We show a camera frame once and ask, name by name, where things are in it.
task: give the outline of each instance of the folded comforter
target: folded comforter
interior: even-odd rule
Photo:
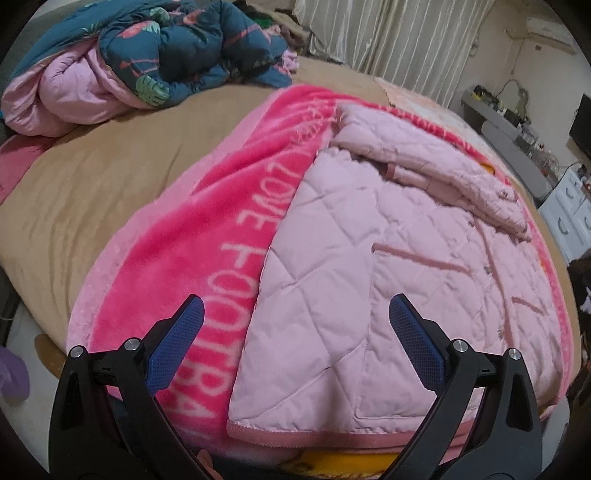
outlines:
[[[95,2],[49,29],[21,60],[2,113],[20,134],[60,137],[230,80],[285,87],[286,48],[220,0]]]

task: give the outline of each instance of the white curtain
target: white curtain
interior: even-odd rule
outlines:
[[[452,101],[480,24],[495,0],[298,0],[312,49],[356,70]]]

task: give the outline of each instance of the flamingo pattern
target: flamingo pattern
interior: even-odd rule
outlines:
[[[49,29],[24,56],[11,81],[40,61],[96,37],[102,60],[152,108],[228,81],[291,85],[282,37],[222,0],[117,0],[88,4]]]

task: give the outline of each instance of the television screen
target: television screen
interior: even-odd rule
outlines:
[[[570,136],[585,155],[591,158],[591,98],[583,95]]]

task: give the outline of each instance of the blue gripper pad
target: blue gripper pad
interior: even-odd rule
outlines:
[[[195,297],[183,310],[148,359],[146,387],[150,395],[170,385],[189,347],[203,326],[205,306]]]
[[[424,320],[403,295],[390,300],[390,325],[398,336],[423,387],[439,395],[445,386],[445,360],[429,337]]]

